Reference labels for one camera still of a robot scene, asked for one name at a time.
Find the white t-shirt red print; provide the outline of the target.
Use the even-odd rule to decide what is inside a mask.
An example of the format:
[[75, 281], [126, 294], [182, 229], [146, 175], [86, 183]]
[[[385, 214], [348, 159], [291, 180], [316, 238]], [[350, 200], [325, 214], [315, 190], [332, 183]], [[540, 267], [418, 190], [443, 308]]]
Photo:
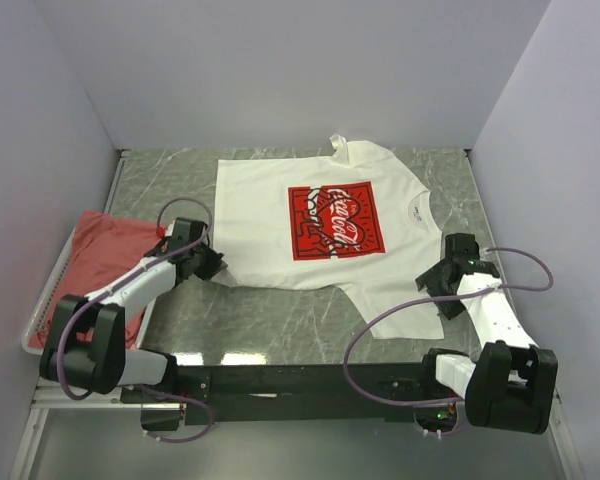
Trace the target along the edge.
[[213, 246], [227, 287], [340, 289], [377, 339], [440, 340], [415, 279], [439, 261], [429, 189], [395, 154], [332, 137], [334, 153], [222, 160]]

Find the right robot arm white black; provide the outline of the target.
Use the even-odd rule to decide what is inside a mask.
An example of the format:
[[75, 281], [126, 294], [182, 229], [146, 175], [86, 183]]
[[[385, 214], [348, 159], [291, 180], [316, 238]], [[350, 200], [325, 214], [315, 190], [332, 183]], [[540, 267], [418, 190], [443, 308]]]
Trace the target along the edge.
[[476, 427], [544, 433], [557, 357], [524, 330], [506, 296], [517, 287], [504, 283], [495, 264], [481, 257], [475, 236], [446, 236], [442, 259], [416, 278], [416, 286], [445, 319], [467, 313], [481, 346], [476, 361], [461, 353], [430, 353], [435, 364], [419, 374], [422, 393], [440, 399], [452, 390]]

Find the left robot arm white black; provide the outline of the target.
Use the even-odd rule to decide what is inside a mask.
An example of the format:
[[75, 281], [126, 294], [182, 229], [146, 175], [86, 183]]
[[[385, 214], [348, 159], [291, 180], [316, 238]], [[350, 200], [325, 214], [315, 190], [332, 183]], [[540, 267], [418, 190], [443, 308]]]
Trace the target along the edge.
[[126, 324], [158, 296], [192, 276], [208, 281], [226, 267], [210, 245], [212, 226], [176, 218], [166, 234], [133, 267], [87, 295], [67, 294], [57, 302], [50, 322], [39, 373], [63, 388], [105, 394], [114, 388], [144, 383], [156, 401], [173, 399], [180, 378], [171, 371], [175, 358], [126, 348]]

